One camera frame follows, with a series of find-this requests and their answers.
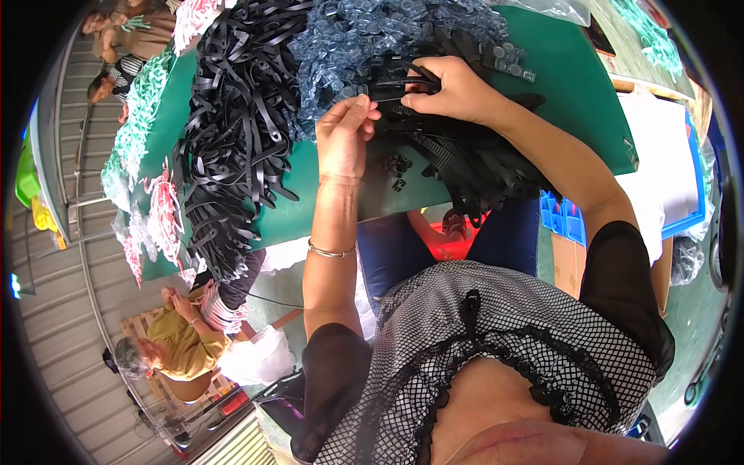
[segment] black cable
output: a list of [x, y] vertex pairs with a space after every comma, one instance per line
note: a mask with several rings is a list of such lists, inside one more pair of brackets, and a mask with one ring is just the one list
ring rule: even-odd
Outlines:
[[251, 294], [250, 292], [248, 293], [248, 295], [250, 295], [251, 297], [255, 297], [255, 298], [257, 298], [257, 299], [260, 299], [260, 300], [262, 300], [262, 301], [267, 301], [267, 302], [271, 302], [272, 304], [277, 304], [277, 305], [281, 305], [282, 307], [288, 307], [288, 308], [291, 308], [291, 309], [295, 309], [295, 308], [303, 309], [303, 308], [305, 308], [305, 306], [304, 306], [304, 305], [289, 305], [289, 304], [283, 304], [283, 303], [281, 303], [281, 302], [273, 301], [273, 300], [272, 300], [272, 299], [270, 299], [270, 298], [266, 298], [266, 297], [261, 297], [260, 295], [255, 295], [255, 294]]

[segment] silver bangle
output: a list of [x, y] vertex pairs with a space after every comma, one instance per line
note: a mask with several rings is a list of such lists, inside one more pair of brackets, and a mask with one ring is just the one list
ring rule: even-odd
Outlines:
[[318, 255], [322, 255], [323, 257], [330, 257], [330, 258], [344, 258], [347, 255], [351, 255], [356, 251], [356, 247], [352, 248], [349, 251], [341, 252], [340, 254], [336, 254], [334, 252], [327, 252], [325, 250], [321, 250], [319, 248], [315, 248], [315, 246], [310, 242], [310, 239], [307, 240], [307, 250], [313, 251]]

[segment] green table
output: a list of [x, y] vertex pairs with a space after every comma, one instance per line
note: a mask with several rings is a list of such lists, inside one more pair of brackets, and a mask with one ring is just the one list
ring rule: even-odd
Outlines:
[[[597, 53], [579, 26], [515, 7], [497, 8], [509, 22], [511, 40], [528, 52], [524, 64], [536, 72], [535, 83], [503, 73], [494, 73], [492, 84], [504, 94], [537, 92], [547, 102], [537, 114], [589, 145], [615, 174], [634, 172], [638, 166], [630, 129], [618, 101], [612, 81]], [[147, 140], [148, 155], [142, 160], [141, 176], [162, 172], [165, 156], [184, 135], [189, 115], [190, 85], [196, 72], [196, 54], [191, 51], [178, 58], [163, 91], [152, 134]], [[379, 160], [399, 153], [413, 161], [404, 175], [405, 187], [396, 192], [393, 179], [376, 168]], [[283, 185], [296, 193], [299, 202], [278, 196], [276, 210], [263, 209], [256, 221], [263, 240], [254, 244], [263, 248], [310, 234], [315, 192], [318, 188], [318, 156], [309, 142], [296, 144], [289, 157], [292, 172]], [[420, 175], [427, 163], [410, 147], [381, 147], [374, 141], [368, 148], [368, 171], [362, 187], [359, 220], [383, 217], [449, 201], [441, 182]], [[143, 201], [144, 192], [140, 192]], [[143, 212], [149, 210], [144, 205]], [[189, 231], [183, 240], [187, 243]], [[173, 265], [146, 266], [143, 280], [171, 274]]]

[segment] concrete floor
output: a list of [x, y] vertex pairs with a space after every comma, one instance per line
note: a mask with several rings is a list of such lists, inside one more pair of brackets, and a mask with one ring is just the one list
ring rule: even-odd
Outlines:
[[[424, 216], [429, 222], [441, 221], [449, 207], [450, 204], [430, 207], [425, 211]], [[713, 228], [711, 230], [717, 228], [716, 218], [717, 215], [713, 218]], [[725, 296], [713, 286], [708, 271], [707, 256], [710, 238], [711, 233], [709, 232], [703, 245], [706, 261], [695, 280], [687, 286], [673, 286], [670, 288], [667, 304], [669, 316], [667, 316], [666, 322], [676, 340], [676, 355], [666, 378], [652, 389], [649, 396], [662, 434], [667, 441], [671, 441], [678, 435], [693, 414], [693, 409], [684, 407], [682, 396], [687, 384], [697, 375], [701, 364], [710, 353], [711, 342], [716, 337], [725, 301]], [[538, 248], [538, 278], [553, 283], [553, 267], [550, 231], [541, 227]], [[301, 283], [303, 271], [304, 262], [300, 262], [290, 269], [280, 270], [275, 276], [260, 275], [252, 292], [256, 295], [299, 307], [302, 305]], [[281, 307], [254, 298], [251, 298], [250, 302], [253, 311], [249, 320], [256, 330], [271, 324], [291, 310], [288, 307]], [[295, 356], [298, 366], [300, 366], [301, 352], [307, 345], [302, 318], [296, 318], [287, 324], [284, 331], [289, 340], [290, 350]], [[254, 394], [261, 389], [263, 389], [263, 386], [257, 385], [247, 387], [246, 391], [249, 394]], [[275, 426], [264, 425], [264, 427], [275, 430]], [[280, 431], [274, 431], [273, 435], [276, 442], [288, 444], [287, 437], [281, 440], [282, 434]]]

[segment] person sorting parts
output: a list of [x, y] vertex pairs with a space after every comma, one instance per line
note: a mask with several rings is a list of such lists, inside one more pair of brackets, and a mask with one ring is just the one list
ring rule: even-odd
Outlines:
[[129, 54], [121, 57], [107, 71], [103, 71], [93, 78], [90, 86], [88, 86], [88, 101], [90, 103], [98, 103], [113, 94], [124, 106], [119, 117], [119, 123], [124, 124], [129, 117], [126, 95], [129, 94], [129, 87], [134, 82], [137, 73], [141, 71], [143, 65], [144, 61], [134, 55]]
[[116, 61], [120, 46], [143, 61], [160, 54], [170, 42], [176, 16], [167, 5], [152, 7], [149, 0], [122, 0], [118, 8], [122, 5], [129, 5], [127, 13], [92, 11], [86, 17], [82, 32], [93, 34], [93, 54], [109, 63]]
[[265, 257], [264, 250], [247, 254], [248, 276], [230, 283], [215, 283], [208, 271], [197, 275], [187, 298], [172, 287], [163, 288], [163, 310], [147, 337], [127, 336], [117, 342], [114, 360], [119, 371], [132, 380], [159, 370], [176, 381], [191, 381], [215, 368], [231, 343], [227, 335], [241, 331], [246, 297]]
[[[437, 263], [408, 214], [357, 224], [366, 95], [315, 126], [320, 185], [303, 280], [304, 424], [314, 464], [660, 464], [621, 436], [669, 369], [633, 208], [584, 143], [489, 87], [456, 57], [414, 61], [441, 79], [404, 106], [488, 126], [581, 209], [589, 250], [579, 300], [535, 278], [537, 200], [506, 198], [466, 260]], [[354, 307], [355, 244], [377, 332]]]

